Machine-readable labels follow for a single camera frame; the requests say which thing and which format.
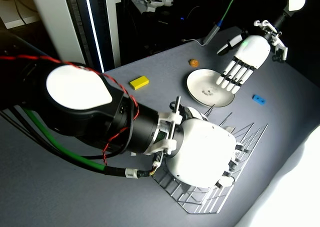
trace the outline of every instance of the green cable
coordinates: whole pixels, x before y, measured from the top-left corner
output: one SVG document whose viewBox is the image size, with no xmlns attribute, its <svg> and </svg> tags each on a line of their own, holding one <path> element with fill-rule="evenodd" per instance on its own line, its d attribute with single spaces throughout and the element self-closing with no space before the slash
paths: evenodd
<svg viewBox="0 0 320 227">
<path fill-rule="evenodd" d="M 38 129 L 44 134 L 44 136 L 53 144 L 54 147 L 56 147 L 59 151 L 61 151 L 63 154 L 71 157 L 72 159 L 81 162 L 87 166 L 90 166 L 92 168 L 95 168 L 97 170 L 103 171 L 105 169 L 104 164 L 93 162 L 89 159 L 86 159 L 82 156 L 79 156 L 70 150 L 64 148 L 60 143 L 58 143 L 55 138 L 49 133 L 49 131 L 44 127 L 44 125 L 37 119 L 37 117 L 32 113 L 31 110 L 22 108 L 23 111 L 28 115 L 28 117 L 32 120 L 32 122 L 38 127 Z"/>
<path fill-rule="evenodd" d="M 231 2 L 229 3 L 228 8 L 226 9 L 224 15 L 223 15 L 222 18 L 221 18 L 221 21 L 223 21 L 223 20 L 225 19 L 225 17 L 226 17 L 226 15 L 227 15 L 227 13 L 228 13 L 228 11 L 229 11 L 229 9 L 230 9 L 230 7 L 231 7 L 231 5 L 232 5 L 233 2 L 234 2 L 234 0 L 231 0 Z"/>
</svg>

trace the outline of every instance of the white plate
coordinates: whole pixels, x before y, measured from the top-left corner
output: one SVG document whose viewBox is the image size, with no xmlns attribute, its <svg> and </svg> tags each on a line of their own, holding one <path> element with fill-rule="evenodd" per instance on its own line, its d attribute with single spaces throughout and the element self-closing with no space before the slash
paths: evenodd
<svg viewBox="0 0 320 227">
<path fill-rule="evenodd" d="M 211 107 L 224 107 L 235 98 L 230 91 L 226 91 L 216 84 L 220 73 L 211 69 L 198 69 L 189 74 L 186 85 L 191 96 L 200 104 Z"/>
</svg>

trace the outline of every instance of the white light strip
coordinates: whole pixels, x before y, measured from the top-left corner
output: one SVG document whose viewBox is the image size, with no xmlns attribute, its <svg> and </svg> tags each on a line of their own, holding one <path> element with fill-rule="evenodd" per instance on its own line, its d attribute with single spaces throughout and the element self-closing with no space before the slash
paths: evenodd
<svg viewBox="0 0 320 227">
<path fill-rule="evenodd" d="M 102 64 L 102 59 L 101 59 L 100 48 L 99 48 L 99 43 L 98 43 L 98 38 L 97 38 L 97 33 L 96 33 L 96 28 L 95 28 L 95 22 L 94 22 L 94 18 L 92 16 L 92 12 L 91 12 L 90 0 L 86 0 L 86 5 L 87 5 L 88 11 L 89 11 L 94 42 L 95 42 L 96 50 L 98 51 L 98 57 L 99 57 L 100 65 L 101 65 L 101 70 L 102 70 L 102 72 L 105 72 L 104 65 Z"/>
</svg>

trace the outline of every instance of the yellow block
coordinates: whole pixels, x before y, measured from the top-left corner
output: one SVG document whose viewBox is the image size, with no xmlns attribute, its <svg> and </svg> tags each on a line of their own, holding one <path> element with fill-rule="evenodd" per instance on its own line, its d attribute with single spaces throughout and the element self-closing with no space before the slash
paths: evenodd
<svg viewBox="0 0 320 227">
<path fill-rule="evenodd" d="M 136 91 L 137 89 L 140 89 L 142 86 L 145 86 L 149 83 L 149 80 L 145 76 L 141 76 L 139 78 L 136 78 L 135 80 L 132 80 L 129 84 L 131 87 Z"/>
</svg>

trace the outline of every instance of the blue block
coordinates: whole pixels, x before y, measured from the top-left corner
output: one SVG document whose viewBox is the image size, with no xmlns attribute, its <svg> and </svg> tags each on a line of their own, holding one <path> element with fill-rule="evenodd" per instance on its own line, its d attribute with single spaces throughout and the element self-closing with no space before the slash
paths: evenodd
<svg viewBox="0 0 320 227">
<path fill-rule="evenodd" d="M 266 103 L 266 100 L 264 98 L 261 98 L 259 95 L 256 94 L 252 97 L 252 99 L 262 106 Z"/>
</svg>

